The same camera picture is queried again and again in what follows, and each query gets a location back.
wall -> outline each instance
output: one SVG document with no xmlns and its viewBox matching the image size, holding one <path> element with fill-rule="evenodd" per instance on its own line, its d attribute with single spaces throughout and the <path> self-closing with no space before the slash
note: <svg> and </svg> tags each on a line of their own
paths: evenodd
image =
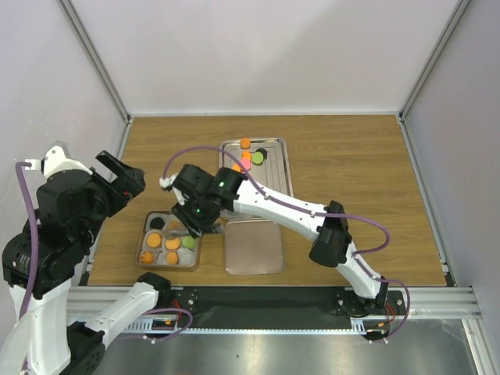
<svg viewBox="0 0 500 375">
<path fill-rule="evenodd" d="M 27 219 L 15 161 L 41 158 L 54 141 L 69 144 L 87 165 L 102 149 L 115 152 L 123 122 L 54 0 L 0 2 L 0 249 Z M 28 173 L 32 196 L 43 183 Z M 0 282 L 0 345 L 15 321 Z"/>
<path fill-rule="evenodd" d="M 457 0 L 73 0 L 133 114 L 398 111 Z"/>
<path fill-rule="evenodd" d="M 500 2 L 473 2 L 409 114 L 455 275 L 500 352 Z"/>
</svg>

table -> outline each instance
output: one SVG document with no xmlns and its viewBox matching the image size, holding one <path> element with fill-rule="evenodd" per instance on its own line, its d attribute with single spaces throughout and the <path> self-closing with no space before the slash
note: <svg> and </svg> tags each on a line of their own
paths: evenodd
<svg viewBox="0 0 500 375">
<path fill-rule="evenodd" d="M 146 189 L 108 219 L 98 243 L 89 285 L 130 285 L 145 271 L 134 262 L 145 214 L 170 209 L 172 193 L 159 188 L 166 161 L 196 145 L 242 137 L 283 137 L 287 142 L 296 198 L 341 202 L 347 213 L 385 225 L 391 245 L 366 260 L 386 278 L 408 285 L 444 285 L 427 215 L 395 116 L 206 116 L 136 118 L 123 161 L 145 171 Z M 216 152 L 192 152 L 174 161 L 170 173 L 192 163 L 215 173 Z M 384 235 L 368 224 L 349 221 L 358 249 Z M 230 276 L 224 269 L 223 235 L 206 235 L 195 272 L 158 273 L 177 285 L 346 285 L 334 269 L 309 257 L 311 243 L 283 228 L 285 270 L 257 276 Z"/>
</svg>

silver tray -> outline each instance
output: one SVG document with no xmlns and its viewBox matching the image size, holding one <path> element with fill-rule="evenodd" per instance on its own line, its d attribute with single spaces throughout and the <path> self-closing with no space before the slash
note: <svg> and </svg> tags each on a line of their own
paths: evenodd
<svg viewBox="0 0 500 375">
<path fill-rule="evenodd" d="M 261 166 L 252 164 L 250 174 L 259 183 L 268 188 L 293 197 L 287 143 L 285 140 L 281 137 L 261 137 L 250 138 L 250 143 L 251 147 L 247 150 L 241 149 L 239 139 L 222 142 L 220 147 L 235 156 L 238 160 L 241 159 L 243 151 L 255 152 L 257 148 L 264 148 L 267 151 L 267 160 Z M 234 162 L 231 158 L 222 153 L 220 154 L 219 167 L 226 166 L 231 168 L 233 165 Z M 240 214 L 227 210 L 223 210 L 221 216 L 229 221 L 262 219 L 259 216 Z"/>
</svg>

pink object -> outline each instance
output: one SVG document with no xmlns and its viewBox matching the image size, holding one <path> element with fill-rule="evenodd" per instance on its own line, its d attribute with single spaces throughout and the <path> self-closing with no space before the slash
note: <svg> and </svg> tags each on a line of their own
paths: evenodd
<svg viewBox="0 0 500 375">
<path fill-rule="evenodd" d="M 250 168 L 252 168 L 252 162 L 248 159 L 242 159 L 242 160 L 240 160 L 240 163 L 243 164 L 243 166 L 247 170 L 250 170 Z"/>
</svg>

white wall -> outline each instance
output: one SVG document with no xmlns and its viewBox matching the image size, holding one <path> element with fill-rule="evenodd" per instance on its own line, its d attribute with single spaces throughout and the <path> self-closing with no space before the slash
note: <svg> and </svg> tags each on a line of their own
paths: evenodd
<svg viewBox="0 0 500 375">
<path fill-rule="evenodd" d="M 457 0 L 73 0 L 129 112 L 398 111 Z"/>
<path fill-rule="evenodd" d="M 115 152 L 123 122 L 54 0 L 0 2 L 0 251 L 27 219 L 15 161 L 41 158 L 65 141 L 87 165 L 102 149 Z M 27 175 L 33 197 L 44 181 Z M 15 321 L 0 281 L 0 345 Z"/>
<path fill-rule="evenodd" d="M 473 2 L 409 114 L 455 275 L 500 352 L 500 2 Z"/>
</svg>

